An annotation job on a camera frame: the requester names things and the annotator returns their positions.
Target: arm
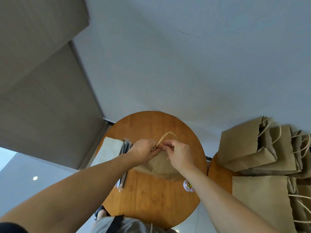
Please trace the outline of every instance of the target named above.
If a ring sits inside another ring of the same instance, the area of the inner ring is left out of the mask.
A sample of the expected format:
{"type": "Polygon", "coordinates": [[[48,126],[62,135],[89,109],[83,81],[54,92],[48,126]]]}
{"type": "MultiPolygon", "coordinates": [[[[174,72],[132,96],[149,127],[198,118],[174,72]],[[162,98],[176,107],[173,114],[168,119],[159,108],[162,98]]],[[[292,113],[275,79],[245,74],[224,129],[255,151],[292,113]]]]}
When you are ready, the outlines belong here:
{"type": "Polygon", "coordinates": [[[154,140],[137,141],[127,154],[81,170],[61,180],[0,218],[29,233],[76,232],[103,203],[118,179],[129,169],[147,163],[161,149],[154,140]]]}
{"type": "Polygon", "coordinates": [[[218,233],[278,233],[265,219],[204,175],[193,164],[188,145],[176,140],[163,144],[173,167],[191,183],[204,203],[218,233]]]}

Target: forearm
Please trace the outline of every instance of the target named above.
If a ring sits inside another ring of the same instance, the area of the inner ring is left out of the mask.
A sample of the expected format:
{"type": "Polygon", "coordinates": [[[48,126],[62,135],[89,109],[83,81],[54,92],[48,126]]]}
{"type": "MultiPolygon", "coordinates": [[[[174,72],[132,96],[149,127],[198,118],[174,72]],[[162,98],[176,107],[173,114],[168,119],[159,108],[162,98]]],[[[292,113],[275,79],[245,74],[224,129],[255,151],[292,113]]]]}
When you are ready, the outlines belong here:
{"type": "Polygon", "coordinates": [[[76,232],[134,166],[127,153],[81,170],[21,203],[0,222],[18,223],[31,233],[76,232]]]}
{"type": "Polygon", "coordinates": [[[191,183],[218,233],[277,233],[266,220],[210,180],[198,168],[181,174],[191,183]]]}

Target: brown paper bag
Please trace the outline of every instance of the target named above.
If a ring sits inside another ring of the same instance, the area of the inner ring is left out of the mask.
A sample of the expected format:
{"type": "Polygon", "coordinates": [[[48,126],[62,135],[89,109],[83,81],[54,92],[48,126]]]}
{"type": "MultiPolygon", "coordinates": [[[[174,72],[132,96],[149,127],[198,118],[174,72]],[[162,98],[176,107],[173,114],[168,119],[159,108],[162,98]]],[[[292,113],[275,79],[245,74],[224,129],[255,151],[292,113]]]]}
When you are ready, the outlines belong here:
{"type": "Polygon", "coordinates": [[[281,233],[296,233],[287,176],[233,176],[232,195],[281,233]]]}
{"type": "Polygon", "coordinates": [[[277,160],[266,117],[259,117],[221,133],[217,163],[238,172],[277,160]]]}
{"type": "Polygon", "coordinates": [[[311,196],[311,193],[308,191],[304,192],[303,190],[305,189],[300,188],[300,187],[303,187],[303,186],[296,184],[296,178],[293,178],[293,177],[289,178],[287,188],[288,188],[288,193],[290,194],[290,206],[293,210],[293,217],[294,217],[294,222],[295,222],[294,224],[297,230],[311,233],[310,224],[298,222],[298,221],[307,222],[308,221],[307,216],[310,215],[310,213],[307,212],[306,209],[301,205],[301,203],[303,203],[305,204],[305,206],[307,206],[307,203],[305,200],[308,200],[308,199],[300,198],[298,195],[311,196]]]}
{"type": "Polygon", "coordinates": [[[311,145],[310,135],[305,135],[304,141],[301,145],[302,170],[300,173],[292,174],[290,176],[298,178],[298,179],[305,179],[305,178],[311,177],[310,145],[311,145]]]}
{"type": "Polygon", "coordinates": [[[161,151],[147,164],[134,168],[134,171],[150,174],[170,181],[185,180],[185,178],[173,168],[171,161],[167,160],[167,153],[161,151]]]}
{"type": "Polygon", "coordinates": [[[301,160],[299,151],[301,136],[292,138],[293,134],[290,125],[283,125],[281,129],[279,127],[271,128],[270,135],[272,140],[275,141],[273,147],[277,155],[277,161],[240,172],[247,176],[282,176],[301,172],[299,165],[299,160],[301,160]]]}

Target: white paper sheet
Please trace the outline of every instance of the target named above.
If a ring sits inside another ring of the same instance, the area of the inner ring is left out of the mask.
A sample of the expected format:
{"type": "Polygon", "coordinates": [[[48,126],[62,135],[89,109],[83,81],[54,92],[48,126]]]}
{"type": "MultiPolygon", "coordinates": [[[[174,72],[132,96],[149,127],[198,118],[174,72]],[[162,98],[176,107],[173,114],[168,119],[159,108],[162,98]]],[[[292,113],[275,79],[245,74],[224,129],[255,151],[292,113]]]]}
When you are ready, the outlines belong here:
{"type": "Polygon", "coordinates": [[[91,166],[109,161],[120,154],[123,141],[112,139],[110,137],[105,137],[103,145],[98,151],[94,161],[91,166]]]}

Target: hand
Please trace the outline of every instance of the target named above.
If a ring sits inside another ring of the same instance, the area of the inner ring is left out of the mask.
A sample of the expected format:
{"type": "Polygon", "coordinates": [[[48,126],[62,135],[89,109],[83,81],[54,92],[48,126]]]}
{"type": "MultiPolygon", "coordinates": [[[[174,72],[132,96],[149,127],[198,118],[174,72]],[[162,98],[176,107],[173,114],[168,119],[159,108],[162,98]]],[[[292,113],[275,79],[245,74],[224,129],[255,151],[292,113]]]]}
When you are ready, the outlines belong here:
{"type": "Polygon", "coordinates": [[[161,152],[161,149],[153,149],[157,142],[152,139],[141,139],[137,141],[128,151],[133,155],[135,166],[148,163],[153,157],[161,152]]]}
{"type": "Polygon", "coordinates": [[[189,145],[177,140],[163,141],[163,144],[163,148],[167,152],[172,166],[179,172],[195,167],[189,145]]]}

